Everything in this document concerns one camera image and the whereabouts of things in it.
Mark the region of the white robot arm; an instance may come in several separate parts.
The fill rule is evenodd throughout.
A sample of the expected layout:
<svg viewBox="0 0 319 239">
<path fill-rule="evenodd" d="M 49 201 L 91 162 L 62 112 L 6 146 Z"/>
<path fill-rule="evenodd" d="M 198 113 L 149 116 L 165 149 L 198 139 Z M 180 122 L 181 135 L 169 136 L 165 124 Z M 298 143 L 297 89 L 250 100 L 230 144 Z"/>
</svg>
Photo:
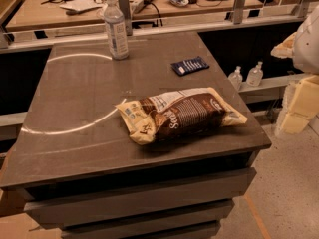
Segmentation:
<svg viewBox="0 0 319 239">
<path fill-rule="evenodd" d="M 299 26 L 298 30 L 271 50 L 276 58 L 290 58 L 296 69 L 319 74 L 319 6 Z"/>
</svg>

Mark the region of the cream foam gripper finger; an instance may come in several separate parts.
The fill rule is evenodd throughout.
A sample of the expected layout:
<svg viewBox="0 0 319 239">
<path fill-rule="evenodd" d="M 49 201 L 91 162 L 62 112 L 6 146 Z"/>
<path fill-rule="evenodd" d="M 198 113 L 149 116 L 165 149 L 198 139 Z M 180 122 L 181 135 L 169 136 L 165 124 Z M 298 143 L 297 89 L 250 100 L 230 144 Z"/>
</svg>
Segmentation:
<svg viewBox="0 0 319 239">
<path fill-rule="evenodd" d="M 292 58 L 295 36 L 296 36 L 296 33 L 292 33 L 282 43 L 275 46 L 271 50 L 270 54 L 273 57 L 280 58 L 280 59 Z"/>
</svg>

